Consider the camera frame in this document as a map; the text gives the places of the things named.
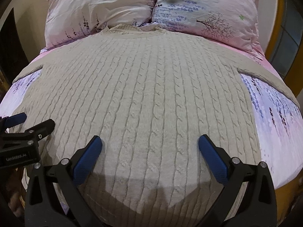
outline bed sheet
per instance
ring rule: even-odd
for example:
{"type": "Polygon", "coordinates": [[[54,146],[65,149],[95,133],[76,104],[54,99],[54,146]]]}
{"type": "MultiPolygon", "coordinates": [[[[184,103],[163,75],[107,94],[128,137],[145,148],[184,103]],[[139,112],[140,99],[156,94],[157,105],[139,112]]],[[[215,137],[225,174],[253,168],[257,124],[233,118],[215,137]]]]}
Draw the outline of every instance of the bed sheet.
{"type": "MultiPolygon", "coordinates": [[[[223,46],[239,51],[280,78],[267,60],[260,60],[227,45],[223,46]]],[[[32,62],[51,51],[40,54],[32,62]]],[[[12,115],[21,104],[26,90],[40,76],[41,71],[38,70],[11,86],[0,103],[0,116],[12,115]]],[[[251,96],[261,158],[269,166],[276,189],[293,180],[303,167],[303,146],[301,144],[303,119],[299,108],[270,85],[244,74],[241,74],[241,78],[251,96]]]]}

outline cable knit sweater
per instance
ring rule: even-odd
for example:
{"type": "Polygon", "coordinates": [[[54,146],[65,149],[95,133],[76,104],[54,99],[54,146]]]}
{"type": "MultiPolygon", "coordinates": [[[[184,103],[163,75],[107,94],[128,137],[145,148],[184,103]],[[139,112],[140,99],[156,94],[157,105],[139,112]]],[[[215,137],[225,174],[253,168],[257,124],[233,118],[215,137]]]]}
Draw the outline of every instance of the cable knit sweater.
{"type": "Polygon", "coordinates": [[[28,119],[14,131],[56,122],[40,142],[44,165],[70,158],[99,135],[104,147],[80,192],[102,221],[117,227],[190,227],[203,217],[222,186],[198,150],[202,134],[231,157],[260,161],[250,95],[239,72],[297,103],[283,82],[247,57],[160,28],[106,28],[49,53],[17,79],[41,67],[15,111],[28,119]]]}

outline cable knit pattern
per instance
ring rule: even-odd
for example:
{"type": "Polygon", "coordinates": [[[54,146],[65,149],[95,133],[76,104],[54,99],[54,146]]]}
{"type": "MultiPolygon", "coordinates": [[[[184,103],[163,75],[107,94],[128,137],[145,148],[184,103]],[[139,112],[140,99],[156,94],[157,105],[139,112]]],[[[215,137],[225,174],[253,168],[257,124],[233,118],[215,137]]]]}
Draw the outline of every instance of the cable knit pattern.
{"type": "Polygon", "coordinates": [[[99,135],[102,153],[79,190],[98,217],[116,227],[190,227],[203,217],[222,186],[198,150],[202,134],[244,163],[261,160],[250,95],[238,72],[295,99],[247,57],[160,28],[106,28],[54,50],[19,77],[42,66],[15,111],[28,119],[14,132],[56,122],[40,142],[44,165],[72,157],[99,135]]]}

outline floral pillowcase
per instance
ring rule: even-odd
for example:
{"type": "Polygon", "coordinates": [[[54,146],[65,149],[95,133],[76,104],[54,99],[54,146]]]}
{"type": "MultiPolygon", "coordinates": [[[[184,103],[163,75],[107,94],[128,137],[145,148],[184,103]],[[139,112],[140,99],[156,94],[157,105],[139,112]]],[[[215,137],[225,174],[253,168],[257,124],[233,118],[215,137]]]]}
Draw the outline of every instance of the floral pillowcase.
{"type": "Polygon", "coordinates": [[[48,0],[45,43],[49,50],[120,23],[139,26],[151,19],[155,0],[48,0]]]}
{"type": "Polygon", "coordinates": [[[207,37],[262,58],[256,0],[157,0],[152,20],[167,30],[207,37]]]}

